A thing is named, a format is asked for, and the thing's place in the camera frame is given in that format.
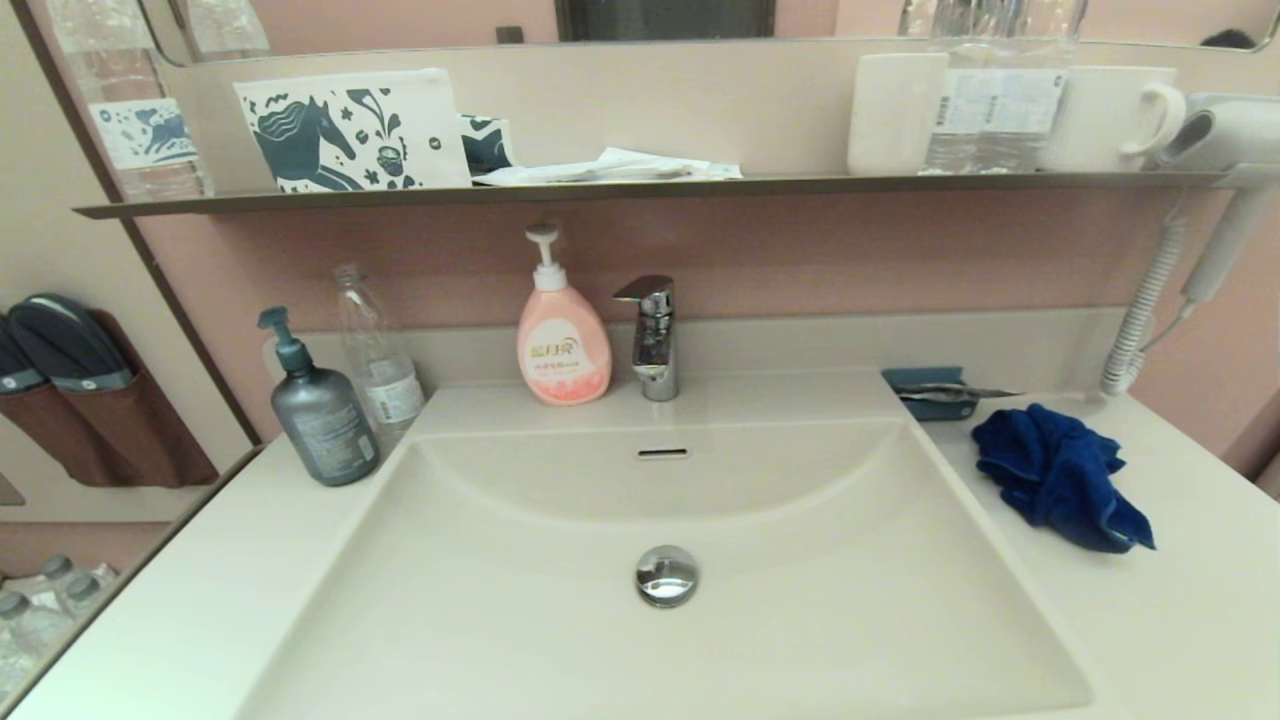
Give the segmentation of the chrome faucet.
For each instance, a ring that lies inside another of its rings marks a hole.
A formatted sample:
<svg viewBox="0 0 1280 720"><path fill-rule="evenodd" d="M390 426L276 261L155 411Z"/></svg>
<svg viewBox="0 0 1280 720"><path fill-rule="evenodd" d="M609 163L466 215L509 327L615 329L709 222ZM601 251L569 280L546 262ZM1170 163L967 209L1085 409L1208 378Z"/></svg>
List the chrome faucet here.
<svg viewBox="0 0 1280 720"><path fill-rule="evenodd" d="M612 299L637 309L630 365L640 379L643 396L653 402L675 400L678 396L675 279L640 275Z"/></svg>

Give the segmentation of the dark blue towel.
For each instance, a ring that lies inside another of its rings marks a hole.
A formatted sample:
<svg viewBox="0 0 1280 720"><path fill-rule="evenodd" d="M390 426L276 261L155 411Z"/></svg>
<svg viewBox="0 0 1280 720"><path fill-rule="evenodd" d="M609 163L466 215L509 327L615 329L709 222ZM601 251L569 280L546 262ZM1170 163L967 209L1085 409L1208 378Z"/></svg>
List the dark blue towel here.
<svg viewBox="0 0 1280 720"><path fill-rule="evenodd" d="M1042 404L997 410L970 437L978 471L1030 527L1097 553L1157 548L1149 519L1114 484L1126 466L1115 439Z"/></svg>

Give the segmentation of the white ceramic sink basin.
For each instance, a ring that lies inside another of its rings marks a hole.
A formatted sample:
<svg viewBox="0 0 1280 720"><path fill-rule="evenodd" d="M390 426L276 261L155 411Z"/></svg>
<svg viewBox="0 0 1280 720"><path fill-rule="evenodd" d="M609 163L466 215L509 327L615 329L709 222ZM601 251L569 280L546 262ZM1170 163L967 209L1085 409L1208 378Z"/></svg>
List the white ceramic sink basin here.
<svg viewBox="0 0 1280 720"><path fill-rule="evenodd" d="M236 720L1103 715L936 454L855 419L421 439Z"/></svg>

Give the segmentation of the pink hand soap pump bottle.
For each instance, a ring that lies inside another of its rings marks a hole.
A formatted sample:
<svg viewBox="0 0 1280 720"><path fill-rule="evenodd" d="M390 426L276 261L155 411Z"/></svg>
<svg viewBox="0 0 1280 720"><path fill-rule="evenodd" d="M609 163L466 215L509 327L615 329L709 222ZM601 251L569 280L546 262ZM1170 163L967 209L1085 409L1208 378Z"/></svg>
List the pink hand soap pump bottle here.
<svg viewBox="0 0 1280 720"><path fill-rule="evenodd" d="M527 387L541 402L568 407L602 397L611 383L612 352L605 327L591 304L568 282L552 245L553 224L525 231L540 252L534 291L518 323L517 359Z"/></svg>

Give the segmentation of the small dark print pouch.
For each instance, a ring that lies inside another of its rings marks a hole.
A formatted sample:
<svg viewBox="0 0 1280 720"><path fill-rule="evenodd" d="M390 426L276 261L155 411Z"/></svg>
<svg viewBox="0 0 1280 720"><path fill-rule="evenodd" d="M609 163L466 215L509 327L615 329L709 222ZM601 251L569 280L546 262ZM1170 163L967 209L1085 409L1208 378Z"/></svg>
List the small dark print pouch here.
<svg viewBox="0 0 1280 720"><path fill-rule="evenodd" d="M518 165L507 119L460 114L460 122L463 151L472 176Z"/></svg>

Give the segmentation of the empty clear plastic bottle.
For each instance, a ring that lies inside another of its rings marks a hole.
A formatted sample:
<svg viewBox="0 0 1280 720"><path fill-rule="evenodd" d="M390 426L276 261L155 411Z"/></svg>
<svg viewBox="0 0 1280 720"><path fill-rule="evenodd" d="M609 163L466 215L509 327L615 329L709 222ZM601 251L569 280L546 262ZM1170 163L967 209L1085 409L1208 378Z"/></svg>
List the empty clear plastic bottle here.
<svg viewBox="0 0 1280 720"><path fill-rule="evenodd" d="M340 342L384 452L404 438L428 396L417 369L366 274L353 263L334 269Z"/></svg>

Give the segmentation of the large white horse print pouch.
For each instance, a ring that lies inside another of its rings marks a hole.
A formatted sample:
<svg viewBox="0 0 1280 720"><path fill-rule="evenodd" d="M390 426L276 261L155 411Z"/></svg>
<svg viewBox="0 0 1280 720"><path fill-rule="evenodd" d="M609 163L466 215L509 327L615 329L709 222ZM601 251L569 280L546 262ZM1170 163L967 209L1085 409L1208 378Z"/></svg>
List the large white horse print pouch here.
<svg viewBox="0 0 1280 720"><path fill-rule="evenodd" d="M443 69L261 79L233 88L284 193L471 184Z"/></svg>

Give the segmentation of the blue soap tray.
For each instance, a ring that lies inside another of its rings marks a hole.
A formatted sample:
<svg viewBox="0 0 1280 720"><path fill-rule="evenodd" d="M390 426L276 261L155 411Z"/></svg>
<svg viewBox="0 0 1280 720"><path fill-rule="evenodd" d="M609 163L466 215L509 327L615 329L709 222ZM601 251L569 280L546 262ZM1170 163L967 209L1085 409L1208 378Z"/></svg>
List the blue soap tray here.
<svg viewBox="0 0 1280 720"><path fill-rule="evenodd" d="M936 392L934 386L965 386L961 366L890 368L879 374L916 421L964 421L973 418L978 407L975 398L908 398L908 395Z"/></svg>

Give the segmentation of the silver sachet packet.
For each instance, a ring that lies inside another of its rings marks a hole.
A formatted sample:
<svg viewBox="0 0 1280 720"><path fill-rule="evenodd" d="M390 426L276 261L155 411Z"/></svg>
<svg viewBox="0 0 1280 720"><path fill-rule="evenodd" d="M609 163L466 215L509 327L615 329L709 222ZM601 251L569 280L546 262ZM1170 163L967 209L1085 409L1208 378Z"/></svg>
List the silver sachet packet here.
<svg viewBox="0 0 1280 720"><path fill-rule="evenodd" d="M902 401L924 404L977 404L988 398L1023 396L1020 391L979 388L963 383L904 384L893 386L892 389Z"/></svg>

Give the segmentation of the brown slipper bag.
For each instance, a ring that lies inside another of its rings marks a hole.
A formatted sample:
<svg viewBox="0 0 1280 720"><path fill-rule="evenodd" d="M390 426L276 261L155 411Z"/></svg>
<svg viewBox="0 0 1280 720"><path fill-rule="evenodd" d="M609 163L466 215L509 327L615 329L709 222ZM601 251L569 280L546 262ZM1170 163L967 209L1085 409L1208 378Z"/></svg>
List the brown slipper bag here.
<svg viewBox="0 0 1280 720"><path fill-rule="evenodd" d="M120 323L91 309L131 366L131 380L109 389L70 392L63 397L114 450L127 466L115 486L183 488L214 483L219 473L173 407Z"/></svg>
<svg viewBox="0 0 1280 720"><path fill-rule="evenodd" d="M55 386L0 395L0 414L82 486L113 487L120 479L110 447Z"/></svg>

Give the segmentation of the water bottle horse print label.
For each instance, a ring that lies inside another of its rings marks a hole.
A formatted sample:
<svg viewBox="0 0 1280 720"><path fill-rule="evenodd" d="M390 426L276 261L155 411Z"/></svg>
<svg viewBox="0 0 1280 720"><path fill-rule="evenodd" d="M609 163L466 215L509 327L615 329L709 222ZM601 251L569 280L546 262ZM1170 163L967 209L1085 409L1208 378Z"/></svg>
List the water bottle horse print label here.
<svg viewBox="0 0 1280 720"><path fill-rule="evenodd" d="M212 192L138 0L46 0L49 19L92 129L131 202Z"/></svg>

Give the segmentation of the grey slipper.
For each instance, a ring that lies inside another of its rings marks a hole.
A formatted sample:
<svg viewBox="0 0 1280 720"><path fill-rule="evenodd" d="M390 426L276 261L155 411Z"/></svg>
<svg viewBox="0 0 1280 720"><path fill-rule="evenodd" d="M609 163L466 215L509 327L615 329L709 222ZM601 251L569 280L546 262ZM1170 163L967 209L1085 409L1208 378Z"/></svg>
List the grey slipper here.
<svg viewBox="0 0 1280 720"><path fill-rule="evenodd" d="M90 310L59 293L36 293L10 307L13 340L59 389L87 393L125 388L134 366Z"/></svg>
<svg viewBox="0 0 1280 720"><path fill-rule="evenodd" d="M13 336L9 319L0 314L0 395L19 395L47 383Z"/></svg>

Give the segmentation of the white hair dryer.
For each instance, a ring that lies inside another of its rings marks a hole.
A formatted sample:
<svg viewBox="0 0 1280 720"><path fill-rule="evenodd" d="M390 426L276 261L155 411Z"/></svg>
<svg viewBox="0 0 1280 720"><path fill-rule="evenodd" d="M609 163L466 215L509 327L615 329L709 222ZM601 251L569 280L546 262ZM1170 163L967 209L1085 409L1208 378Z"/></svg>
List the white hair dryer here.
<svg viewBox="0 0 1280 720"><path fill-rule="evenodd" d="M1199 305L1219 292L1280 195L1280 96L1193 94L1188 110L1183 127L1155 155L1156 167L1219 174L1213 187L1234 191L1181 288L1189 304Z"/></svg>

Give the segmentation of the grey metal wall shelf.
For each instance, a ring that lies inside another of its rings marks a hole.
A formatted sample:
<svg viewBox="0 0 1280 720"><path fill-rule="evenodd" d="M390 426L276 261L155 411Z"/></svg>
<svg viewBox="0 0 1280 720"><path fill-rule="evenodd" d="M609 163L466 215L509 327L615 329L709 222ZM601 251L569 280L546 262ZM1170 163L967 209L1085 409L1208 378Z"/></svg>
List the grey metal wall shelf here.
<svg viewBox="0 0 1280 720"><path fill-rule="evenodd" d="M92 220L138 217L216 215L342 208L451 206L507 202L586 202L620 199L723 199L845 193L911 193L1019 190L1242 190L1280 186L1280 176L1245 173L1038 173L1023 176L772 177L618 184L474 186L443 190L370 190L326 193L269 193L161 202L114 202L76 208Z"/></svg>

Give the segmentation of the white handleless cup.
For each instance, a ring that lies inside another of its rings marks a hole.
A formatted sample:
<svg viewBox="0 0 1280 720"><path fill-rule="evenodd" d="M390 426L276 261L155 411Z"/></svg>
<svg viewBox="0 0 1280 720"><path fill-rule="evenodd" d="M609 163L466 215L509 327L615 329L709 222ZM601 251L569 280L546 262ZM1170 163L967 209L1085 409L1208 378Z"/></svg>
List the white handleless cup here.
<svg viewBox="0 0 1280 720"><path fill-rule="evenodd" d="M846 158L851 176L922 170L947 69L943 53L886 53L859 60Z"/></svg>

